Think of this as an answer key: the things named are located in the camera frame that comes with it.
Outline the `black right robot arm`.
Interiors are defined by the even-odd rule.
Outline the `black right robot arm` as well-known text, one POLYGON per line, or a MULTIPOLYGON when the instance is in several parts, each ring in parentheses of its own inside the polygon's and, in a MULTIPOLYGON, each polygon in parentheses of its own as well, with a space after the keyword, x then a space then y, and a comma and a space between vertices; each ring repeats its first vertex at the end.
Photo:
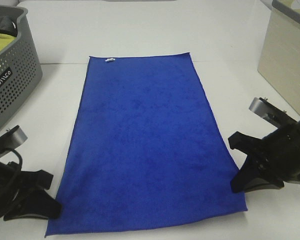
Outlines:
POLYGON ((228 138, 230 148, 246 154, 231 180, 233 193, 300 185, 300 121, 282 125, 262 139, 235 132, 228 138))

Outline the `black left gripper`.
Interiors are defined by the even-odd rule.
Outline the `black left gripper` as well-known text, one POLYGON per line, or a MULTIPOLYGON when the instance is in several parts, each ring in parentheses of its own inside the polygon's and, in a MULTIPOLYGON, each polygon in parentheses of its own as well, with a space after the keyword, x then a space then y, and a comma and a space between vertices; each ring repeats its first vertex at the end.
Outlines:
POLYGON ((62 205, 45 191, 33 191, 25 197, 18 195, 20 189, 49 190, 53 175, 44 170, 21 172, 22 164, 21 160, 0 162, 0 218, 4 221, 57 219, 62 205))

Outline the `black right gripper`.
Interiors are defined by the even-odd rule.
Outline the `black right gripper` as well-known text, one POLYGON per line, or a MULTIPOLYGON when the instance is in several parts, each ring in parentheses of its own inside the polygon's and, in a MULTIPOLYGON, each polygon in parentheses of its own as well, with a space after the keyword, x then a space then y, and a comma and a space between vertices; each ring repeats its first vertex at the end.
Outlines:
POLYGON ((233 193, 280 190, 284 183, 300 185, 300 121, 284 125, 262 139, 236 131, 229 146, 248 155, 230 181, 233 193))

